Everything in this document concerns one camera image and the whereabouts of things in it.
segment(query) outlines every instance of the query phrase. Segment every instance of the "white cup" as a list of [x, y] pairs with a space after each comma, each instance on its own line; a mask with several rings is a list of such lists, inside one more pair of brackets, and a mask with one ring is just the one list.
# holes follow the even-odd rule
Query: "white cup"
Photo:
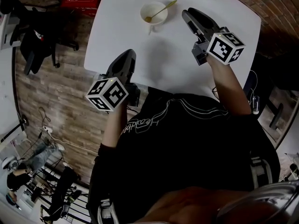
[[[161, 2], [151, 2], [149, 4], [145, 4], [140, 10], [140, 16], [142, 20], [149, 26], [149, 35], [154, 27], [162, 25], [168, 16], [168, 10], [160, 12], [166, 5]], [[152, 17], [156, 13], [160, 12], [158, 15], [152, 18], [151, 22], [148, 23], [145, 21], [146, 17]]]

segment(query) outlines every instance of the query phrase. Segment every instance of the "gold spoon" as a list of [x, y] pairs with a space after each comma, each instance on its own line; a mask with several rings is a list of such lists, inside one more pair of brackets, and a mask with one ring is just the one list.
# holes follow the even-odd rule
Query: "gold spoon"
[[[160, 12], [164, 11], [165, 9], [168, 9], [169, 7], [171, 7], [172, 5], [174, 5], [178, 0], [174, 0], [173, 2], [171, 2], [170, 4], [168, 4], [165, 8], [163, 8]], [[144, 20], [148, 23], [151, 22], [151, 20], [153, 19], [153, 17], [157, 16], [160, 12], [158, 12], [157, 14], [153, 15], [152, 17], [146, 17]]]

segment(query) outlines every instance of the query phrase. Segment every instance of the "printed graphic on shirt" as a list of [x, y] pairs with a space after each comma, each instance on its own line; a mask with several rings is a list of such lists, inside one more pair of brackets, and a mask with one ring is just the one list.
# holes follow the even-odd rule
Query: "printed graphic on shirt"
[[179, 102], [189, 115], [197, 119], [214, 119], [228, 115], [226, 110], [220, 110], [218, 108], [203, 110], [192, 106], [185, 99], [170, 99], [166, 103], [166, 108], [162, 112], [155, 114], [151, 119], [131, 119], [121, 132], [121, 135], [125, 132], [130, 132], [132, 129], [134, 129], [136, 133], [143, 133], [148, 131], [152, 125], [158, 126], [159, 122], [165, 118], [171, 102]]

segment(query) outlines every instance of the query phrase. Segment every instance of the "brick wall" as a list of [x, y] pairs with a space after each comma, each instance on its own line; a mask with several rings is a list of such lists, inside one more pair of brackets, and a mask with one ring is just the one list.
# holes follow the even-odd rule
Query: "brick wall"
[[278, 56], [299, 45], [299, 0], [239, 0], [262, 19], [257, 52]]

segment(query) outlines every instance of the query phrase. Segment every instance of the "person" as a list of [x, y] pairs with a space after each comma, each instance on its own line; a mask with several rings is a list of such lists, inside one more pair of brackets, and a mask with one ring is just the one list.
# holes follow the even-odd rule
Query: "person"
[[[214, 223], [228, 203], [278, 182], [276, 151], [233, 70], [212, 56], [207, 61], [220, 102], [149, 88], [141, 112], [129, 122], [126, 103], [109, 114], [90, 181], [92, 223], [100, 223], [103, 199], [113, 203], [120, 224]], [[259, 161], [263, 174], [256, 176]], [[230, 212], [221, 223], [255, 223], [262, 217], [253, 210], [270, 215], [275, 209], [250, 208]]]
[[27, 161], [21, 162], [16, 170], [8, 174], [6, 200], [9, 204], [15, 205], [17, 203], [15, 192], [28, 183], [32, 175], [46, 164], [51, 154], [58, 150], [64, 151], [64, 147], [61, 144], [50, 144], [48, 141], [42, 141]]
[[67, 202], [64, 201], [68, 189], [71, 187], [73, 182], [78, 179], [78, 175], [70, 167], [66, 166], [60, 179], [58, 180], [55, 192], [52, 196], [52, 202], [49, 209], [45, 206], [42, 206], [44, 210], [49, 214], [48, 217], [42, 216], [42, 221], [46, 224], [52, 224], [54, 221], [57, 221], [61, 216], [67, 214], [64, 213], [64, 206], [68, 207], [81, 195], [80, 190], [76, 190], [71, 195], [68, 196]]

